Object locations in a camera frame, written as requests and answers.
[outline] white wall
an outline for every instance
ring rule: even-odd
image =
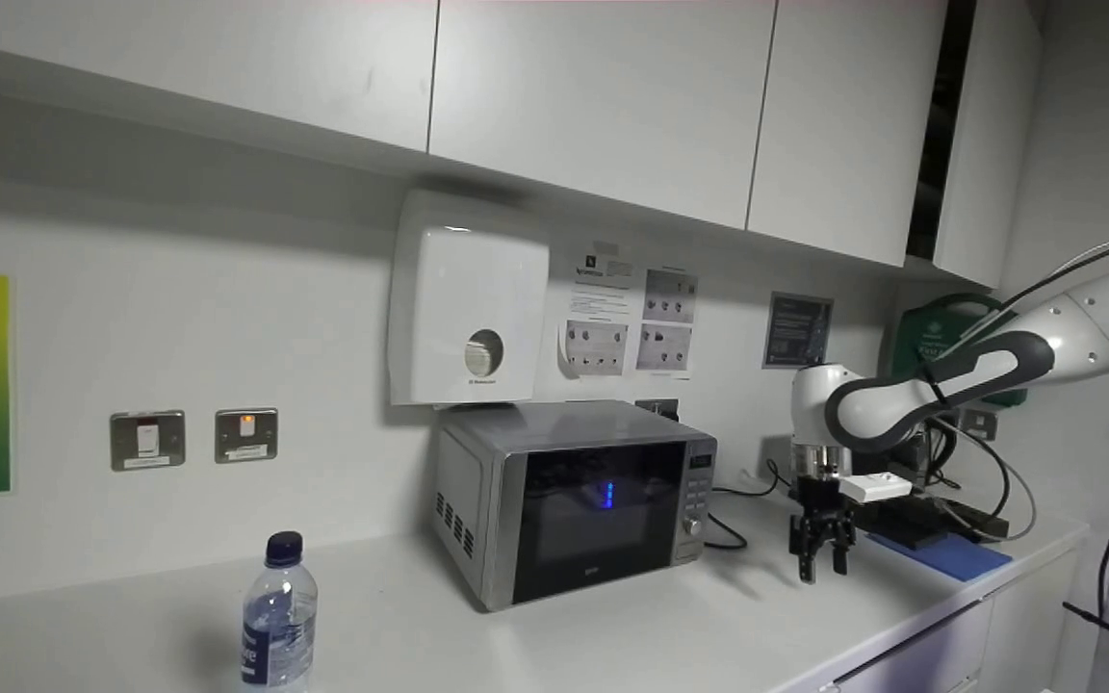
[[[410,527],[430,416],[379,398],[401,201],[401,180],[0,101],[14,301],[0,596],[246,560],[273,527],[310,542]],[[558,243],[611,229],[639,261],[700,273],[706,301],[693,383],[569,387],[549,357],[543,398],[681,398],[684,419],[721,434],[723,475],[789,430],[789,373],[758,368],[771,288],[834,297],[830,357],[865,369],[878,355],[881,282],[815,276],[677,225],[545,225]],[[211,463],[211,412],[241,406],[282,409],[278,463]],[[106,416],[134,409],[184,409],[182,472],[106,472]]]
[[[1109,238],[1109,0],[1050,6],[1043,94],[1028,152],[1023,205],[1005,284],[1028,284],[1071,255]],[[1033,395],[1005,416],[1002,446],[1050,514],[1089,519],[1094,542],[1076,600],[1094,609],[1094,565],[1109,524],[1109,378]],[[1071,627],[1076,688],[1094,664],[1094,627]]]

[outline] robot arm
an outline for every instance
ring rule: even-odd
[[[933,362],[925,378],[860,383],[839,368],[806,369],[794,387],[794,445],[807,460],[872,456],[904,445],[925,419],[956,406],[1096,373],[1109,373],[1109,276],[997,323],[989,335]]]
[[[907,383],[847,383],[825,406],[830,445],[888,451],[956,406],[1047,383],[1109,373],[1109,276],[1012,315]]]

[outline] upper cabinet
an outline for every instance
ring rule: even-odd
[[[904,261],[944,0],[780,0],[752,230]]]
[[[949,0],[907,255],[997,284],[1034,103],[1041,26],[1020,0]]]
[[[427,146],[433,0],[0,0],[0,53]]]
[[[771,22],[774,0],[444,0],[430,153],[741,229]]]

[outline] white countertop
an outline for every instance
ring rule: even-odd
[[[860,664],[1076,549],[1043,519],[1008,565],[949,582],[865,541],[801,587],[786,514],[721,500],[747,555],[477,613],[422,537],[314,549],[314,693],[758,693]],[[0,693],[232,693],[256,563],[0,600]]]

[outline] cabinet door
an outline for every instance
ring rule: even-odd
[[[989,596],[983,688],[1055,688],[1073,560],[1062,555]]]
[[[433,0],[0,0],[0,51],[427,146]]]
[[[780,0],[752,230],[897,267],[944,0]]]
[[[774,0],[444,0],[430,153],[741,229]]]
[[[834,677],[834,693],[962,693],[978,686],[989,606],[969,606],[949,619],[897,645],[881,658]]]
[[[1034,74],[1041,26],[1033,10],[978,0],[933,258],[978,284],[997,284],[1005,273]]]

